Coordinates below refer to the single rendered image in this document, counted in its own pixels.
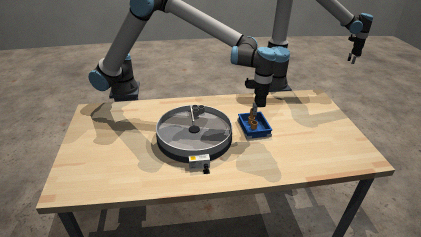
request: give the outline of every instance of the circular turntable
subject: circular turntable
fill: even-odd
[[[210,160],[231,146],[233,126],[221,111],[186,105],[166,112],[156,124],[159,149],[169,158],[188,163],[189,156],[209,154]]]

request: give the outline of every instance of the brown cylindrical part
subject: brown cylindrical part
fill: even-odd
[[[251,129],[255,130],[258,128],[258,122],[256,120],[251,121]]]
[[[255,117],[253,115],[248,116],[248,124],[252,125],[251,122],[255,120]]]

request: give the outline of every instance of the black metal table leg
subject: black metal table leg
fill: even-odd
[[[332,237],[343,237],[345,235],[373,181],[374,178],[359,181]]]
[[[73,212],[59,213],[58,216],[70,237],[84,237]]]

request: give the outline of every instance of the wooden table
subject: wooden table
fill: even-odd
[[[374,178],[395,169],[321,90],[269,94],[263,113],[272,136],[247,140],[237,122],[254,95],[230,94],[80,104],[36,206],[58,213],[70,236],[83,236],[75,211],[107,210],[269,193],[359,181],[333,236],[343,236]],[[167,111],[205,105],[232,122],[232,145],[190,172],[157,145]]]

